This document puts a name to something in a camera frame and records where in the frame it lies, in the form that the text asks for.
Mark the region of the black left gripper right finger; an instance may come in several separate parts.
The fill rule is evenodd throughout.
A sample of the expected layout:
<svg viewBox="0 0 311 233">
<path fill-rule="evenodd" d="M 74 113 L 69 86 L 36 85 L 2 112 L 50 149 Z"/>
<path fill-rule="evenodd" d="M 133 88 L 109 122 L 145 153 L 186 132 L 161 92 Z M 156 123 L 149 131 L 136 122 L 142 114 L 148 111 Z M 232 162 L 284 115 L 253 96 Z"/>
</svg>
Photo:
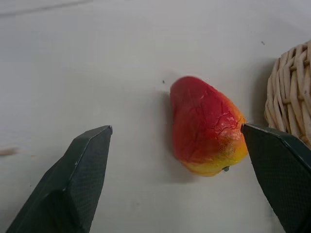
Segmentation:
<svg viewBox="0 0 311 233">
<path fill-rule="evenodd" d="M 311 233 L 311 149 L 297 137 L 243 124 L 256 178 L 285 233 Z"/>
</svg>

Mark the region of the red and yellow mango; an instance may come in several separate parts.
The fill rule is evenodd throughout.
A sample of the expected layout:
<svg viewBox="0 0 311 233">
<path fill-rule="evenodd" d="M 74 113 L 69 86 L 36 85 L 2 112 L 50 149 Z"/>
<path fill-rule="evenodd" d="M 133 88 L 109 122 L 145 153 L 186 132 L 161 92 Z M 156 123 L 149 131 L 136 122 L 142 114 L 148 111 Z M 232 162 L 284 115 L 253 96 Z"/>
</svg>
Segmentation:
<svg viewBox="0 0 311 233">
<path fill-rule="evenodd" d="M 203 80 L 185 76 L 170 88 L 173 153 L 189 171 L 212 177 L 247 154 L 246 119 L 223 93 Z"/>
</svg>

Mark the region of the pale wicker basket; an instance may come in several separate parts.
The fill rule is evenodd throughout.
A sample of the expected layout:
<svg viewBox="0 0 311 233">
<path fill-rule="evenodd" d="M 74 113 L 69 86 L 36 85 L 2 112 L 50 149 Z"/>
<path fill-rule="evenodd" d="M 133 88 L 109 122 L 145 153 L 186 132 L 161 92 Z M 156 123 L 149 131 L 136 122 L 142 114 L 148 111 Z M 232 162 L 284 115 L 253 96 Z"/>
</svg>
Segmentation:
<svg viewBox="0 0 311 233">
<path fill-rule="evenodd" d="M 270 128 L 299 138 L 311 149 L 311 40 L 275 61 L 264 116 Z"/>
</svg>

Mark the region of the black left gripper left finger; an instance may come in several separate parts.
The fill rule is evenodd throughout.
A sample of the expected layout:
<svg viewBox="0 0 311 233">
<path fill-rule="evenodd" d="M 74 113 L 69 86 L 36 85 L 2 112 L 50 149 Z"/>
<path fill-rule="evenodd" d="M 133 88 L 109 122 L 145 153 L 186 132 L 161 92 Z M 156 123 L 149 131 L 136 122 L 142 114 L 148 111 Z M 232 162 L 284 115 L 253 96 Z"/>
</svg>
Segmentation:
<svg viewBox="0 0 311 233">
<path fill-rule="evenodd" d="M 102 193 L 112 126 L 76 137 L 5 233 L 89 233 Z"/>
</svg>

